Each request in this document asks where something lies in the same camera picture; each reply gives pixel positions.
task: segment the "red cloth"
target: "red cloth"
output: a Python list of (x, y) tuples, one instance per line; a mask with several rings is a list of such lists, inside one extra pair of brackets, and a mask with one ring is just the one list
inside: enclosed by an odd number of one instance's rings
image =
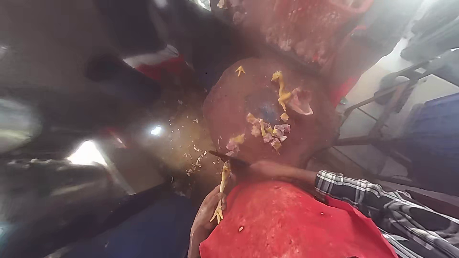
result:
[(285, 182), (239, 185), (228, 195), (224, 219), (201, 243), (201, 257), (397, 257), (371, 219), (329, 201)]

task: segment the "debris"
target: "debris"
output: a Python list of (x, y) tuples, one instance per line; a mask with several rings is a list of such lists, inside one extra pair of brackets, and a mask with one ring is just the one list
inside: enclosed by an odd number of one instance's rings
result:
[(261, 134), (260, 129), (256, 125), (253, 125), (252, 126), (252, 135), (255, 136), (255, 137), (259, 137), (260, 134)]
[(196, 160), (196, 163), (191, 164), (191, 168), (186, 170), (186, 175), (190, 176), (192, 173), (194, 173), (197, 170), (197, 168), (201, 168), (201, 165), (199, 164), (199, 162), (201, 161), (202, 157), (204, 157), (206, 154), (207, 154), (207, 151), (203, 152)]
[(272, 146), (275, 150), (279, 151), (279, 149), (280, 149), (280, 147), (282, 146), (282, 144), (280, 143), (279, 139), (276, 138), (274, 141), (271, 142), (271, 146)]
[(242, 72), (242, 73), (246, 73), (246, 72), (244, 71), (244, 68), (242, 68), (242, 66), (239, 66), (239, 67), (237, 68), (236, 72), (239, 72), (239, 73), (237, 74), (237, 77), (239, 77), (239, 76), (241, 75), (241, 72)]
[(287, 115), (287, 113), (283, 113), (282, 115), (280, 115), (280, 118), (282, 119), (282, 121), (287, 122), (289, 116)]

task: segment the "person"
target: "person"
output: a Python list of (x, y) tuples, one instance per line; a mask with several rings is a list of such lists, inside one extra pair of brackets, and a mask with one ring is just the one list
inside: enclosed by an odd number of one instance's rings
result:
[[(245, 180), (228, 196), (217, 186), (204, 199), (191, 227), (188, 258), (459, 257), (458, 220), (407, 193), (270, 161), (248, 170), (233, 172), (265, 180)], [(220, 199), (224, 218), (217, 226), (210, 220)]]

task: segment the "forearm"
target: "forearm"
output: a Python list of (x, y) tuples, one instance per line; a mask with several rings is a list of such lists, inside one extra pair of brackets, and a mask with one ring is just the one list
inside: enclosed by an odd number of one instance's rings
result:
[(316, 180), (317, 172), (294, 168), (294, 167), (284, 167), (284, 171), (281, 176), (281, 180), (285, 181), (296, 181), (301, 183), (306, 187), (314, 187)]
[(199, 258), (199, 245), (202, 241), (206, 240), (210, 235), (209, 230), (203, 227), (191, 229), (190, 246), (188, 248), (188, 258)]

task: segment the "floor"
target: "floor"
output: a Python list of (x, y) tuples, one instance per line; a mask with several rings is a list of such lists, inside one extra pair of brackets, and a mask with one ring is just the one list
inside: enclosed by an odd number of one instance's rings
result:
[[(392, 53), (381, 58), (366, 71), (346, 96), (347, 103), (338, 106), (337, 110), (342, 112), (347, 107), (371, 98), (379, 89), (379, 81), (383, 76), (411, 66), (410, 62), (400, 57), (400, 51), (407, 43), (407, 39), (401, 39)], [(400, 113), (394, 113), (389, 117), (382, 128), (383, 135), (389, 137), (401, 136), (414, 105), (457, 92), (459, 92), (458, 86), (435, 75), (430, 75), (420, 80)], [(384, 106), (375, 102), (354, 110), (341, 127), (340, 138), (367, 135), (383, 111)], [(386, 177), (404, 177), (407, 175), (405, 167), (371, 145), (340, 146), (334, 149), (372, 174)]]

